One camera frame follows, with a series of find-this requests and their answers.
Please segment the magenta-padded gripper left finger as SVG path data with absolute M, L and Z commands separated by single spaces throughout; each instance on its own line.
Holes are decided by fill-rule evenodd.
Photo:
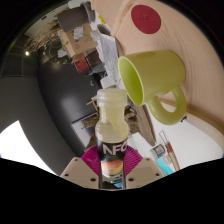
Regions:
M 74 157 L 64 169 L 61 178 L 84 188 L 98 189 L 101 167 L 97 147 L 91 147 L 81 158 Z

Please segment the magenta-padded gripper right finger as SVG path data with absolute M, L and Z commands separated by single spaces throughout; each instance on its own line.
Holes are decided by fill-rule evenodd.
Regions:
M 126 189 L 143 187 L 163 178 L 165 174 L 150 158 L 143 158 L 136 150 L 128 146 L 124 158 L 124 178 Z

